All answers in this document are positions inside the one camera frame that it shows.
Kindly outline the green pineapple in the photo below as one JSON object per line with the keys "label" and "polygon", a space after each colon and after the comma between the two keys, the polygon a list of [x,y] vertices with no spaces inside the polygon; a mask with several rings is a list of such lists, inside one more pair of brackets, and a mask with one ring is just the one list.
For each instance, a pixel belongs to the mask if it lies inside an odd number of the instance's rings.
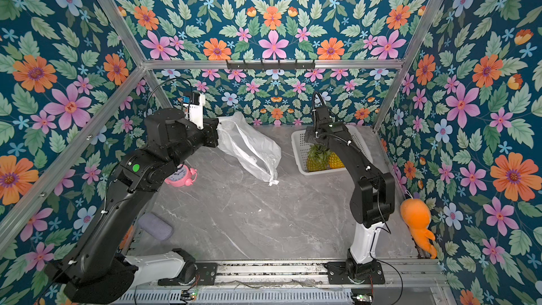
{"label": "green pineapple", "polygon": [[307,171],[320,172],[328,170],[330,154],[331,152],[325,146],[312,144],[306,160]]}

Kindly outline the yellow pineapple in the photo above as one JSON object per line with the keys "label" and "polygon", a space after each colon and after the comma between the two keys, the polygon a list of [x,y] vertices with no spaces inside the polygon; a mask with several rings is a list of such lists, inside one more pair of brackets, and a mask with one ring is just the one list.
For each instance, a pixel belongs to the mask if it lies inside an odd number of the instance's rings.
{"label": "yellow pineapple", "polygon": [[340,169],[344,168],[344,163],[341,161],[341,159],[336,153],[331,152],[328,156],[328,166],[330,169]]}

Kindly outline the white plastic bag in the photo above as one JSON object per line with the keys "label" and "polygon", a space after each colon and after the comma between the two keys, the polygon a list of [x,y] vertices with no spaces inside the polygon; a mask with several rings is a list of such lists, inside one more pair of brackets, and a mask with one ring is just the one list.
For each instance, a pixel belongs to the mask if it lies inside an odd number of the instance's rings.
{"label": "white plastic bag", "polygon": [[277,169],[282,159],[279,145],[249,125],[240,112],[218,120],[218,148],[235,157],[256,179],[278,185]]}

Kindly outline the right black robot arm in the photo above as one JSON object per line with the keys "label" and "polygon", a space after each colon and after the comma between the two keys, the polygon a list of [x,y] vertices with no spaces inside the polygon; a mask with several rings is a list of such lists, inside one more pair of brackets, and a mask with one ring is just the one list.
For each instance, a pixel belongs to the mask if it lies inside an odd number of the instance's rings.
{"label": "right black robot arm", "polygon": [[336,154],[354,183],[349,207],[357,225],[345,272],[351,281],[363,282],[381,267],[375,250],[380,234],[390,231],[387,221],[395,212],[395,180],[391,173],[374,166],[355,144],[346,124],[331,119],[327,107],[314,107],[312,113],[313,125],[307,128],[305,140]]}

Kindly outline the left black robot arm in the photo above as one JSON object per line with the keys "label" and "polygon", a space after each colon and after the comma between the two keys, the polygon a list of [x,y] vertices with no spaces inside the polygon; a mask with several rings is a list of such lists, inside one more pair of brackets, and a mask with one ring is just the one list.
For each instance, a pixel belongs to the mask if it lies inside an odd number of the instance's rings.
{"label": "left black robot arm", "polygon": [[100,210],[72,250],[45,273],[64,285],[73,303],[111,304],[130,289],[158,280],[189,285],[196,261],[183,249],[153,256],[124,256],[118,248],[138,215],[199,148],[218,145],[217,118],[198,126],[182,110],[167,108],[145,118],[147,143],[125,155],[112,175]]}

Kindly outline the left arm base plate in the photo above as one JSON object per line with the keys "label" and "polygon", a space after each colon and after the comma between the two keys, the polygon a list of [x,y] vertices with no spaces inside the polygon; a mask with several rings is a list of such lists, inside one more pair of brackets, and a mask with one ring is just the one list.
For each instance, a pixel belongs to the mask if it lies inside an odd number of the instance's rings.
{"label": "left arm base plate", "polygon": [[217,277],[216,263],[188,263],[175,278],[158,280],[159,286],[209,286],[214,285]]}

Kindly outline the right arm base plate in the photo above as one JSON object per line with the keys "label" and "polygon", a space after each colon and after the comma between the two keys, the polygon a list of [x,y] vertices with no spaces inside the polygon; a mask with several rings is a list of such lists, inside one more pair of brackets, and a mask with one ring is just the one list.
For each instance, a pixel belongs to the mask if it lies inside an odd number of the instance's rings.
{"label": "right arm base plate", "polygon": [[385,276],[382,265],[373,260],[366,264],[356,264],[352,260],[328,262],[324,265],[328,282],[331,285],[384,285]]}

